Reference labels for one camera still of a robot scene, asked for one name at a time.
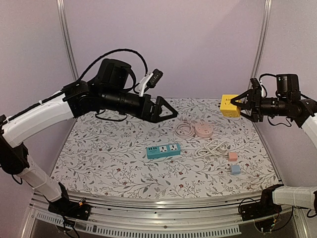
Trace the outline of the teal power strip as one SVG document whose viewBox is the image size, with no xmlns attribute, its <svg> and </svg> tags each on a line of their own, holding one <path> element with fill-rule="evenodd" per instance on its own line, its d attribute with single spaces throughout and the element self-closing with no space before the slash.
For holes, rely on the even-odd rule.
<svg viewBox="0 0 317 238">
<path fill-rule="evenodd" d="M 151 146 L 146 148 L 146 156 L 148 159 L 159 159 L 180 154 L 181 148 L 178 143 L 161 146 Z"/>
</svg>

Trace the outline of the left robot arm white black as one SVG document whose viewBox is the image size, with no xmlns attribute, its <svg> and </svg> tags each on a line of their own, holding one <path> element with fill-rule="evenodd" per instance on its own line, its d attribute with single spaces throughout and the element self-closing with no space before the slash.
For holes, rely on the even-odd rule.
<svg viewBox="0 0 317 238">
<path fill-rule="evenodd" d="M 59 122 L 90 112 L 111 110 L 151 123 L 177 117 L 178 113 L 163 97 L 156 101 L 146 93 L 155 87 L 163 73 L 146 73 L 139 84 L 126 88 L 128 77 L 135 77 L 131 65 L 116 59 L 103 59 L 97 75 L 77 80 L 52 96 L 16 115 L 0 118 L 0 166 L 39 191 L 63 215 L 70 215 L 73 203 L 64 186 L 52 180 L 30 157 L 24 141 Z"/>
</svg>

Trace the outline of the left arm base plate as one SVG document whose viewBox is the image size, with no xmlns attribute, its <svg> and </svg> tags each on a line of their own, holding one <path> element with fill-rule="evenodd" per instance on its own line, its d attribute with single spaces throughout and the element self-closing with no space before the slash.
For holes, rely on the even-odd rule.
<svg viewBox="0 0 317 238">
<path fill-rule="evenodd" d="M 62 197 L 55 202 L 49 202 L 48 211 L 64 217 L 87 221 L 91 208 L 91 205 L 86 203 L 86 198 L 82 198 L 79 201 L 71 201 Z"/>
</svg>

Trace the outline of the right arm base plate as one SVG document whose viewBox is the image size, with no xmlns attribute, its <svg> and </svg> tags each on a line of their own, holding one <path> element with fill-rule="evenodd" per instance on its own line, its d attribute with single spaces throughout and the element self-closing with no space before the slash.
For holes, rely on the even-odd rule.
<svg viewBox="0 0 317 238">
<path fill-rule="evenodd" d="M 244 203 L 238 207 L 238 212 L 241 215 L 243 221 L 271 216 L 278 214 L 281 211 L 282 207 L 280 205 L 267 205 L 261 202 Z"/>
</svg>

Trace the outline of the yellow cube socket adapter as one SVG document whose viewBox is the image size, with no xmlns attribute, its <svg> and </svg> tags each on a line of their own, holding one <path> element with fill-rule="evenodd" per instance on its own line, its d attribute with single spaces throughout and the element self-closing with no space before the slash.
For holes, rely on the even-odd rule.
<svg viewBox="0 0 317 238">
<path fill-rule="evenodd" d="M 241 116 L 241 108 L 231 104 L 231 99 L 237 97 L 235 94 L 223 94 L 220 102 L 220 111 L 224 117 L 239 118 Z"/>
</svg>

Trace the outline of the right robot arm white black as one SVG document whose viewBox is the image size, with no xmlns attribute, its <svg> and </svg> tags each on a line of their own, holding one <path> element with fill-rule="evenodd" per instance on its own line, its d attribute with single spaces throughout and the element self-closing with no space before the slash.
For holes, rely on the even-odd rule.
<svg viewBox="0 0 317 238">
<path fill-rule="evenodd" d="M 230 100 L 232 105 L 250 114 L 240 115 L 252 122 L 262 122 L 265 116 L 286 117 L 302 129 L 313 144 L 317 143 L 317 102 L 300 92 L 296 74 L 277 74 L 275 97 L 264 97 L 260 79 L 252 78 L 251 89 Z M 317 209 L 317 188 L 290 187 L 282 184 L 264 189 L 256 206 L 260 216 L 267 216 L 275 205 Z"/>
</svg>

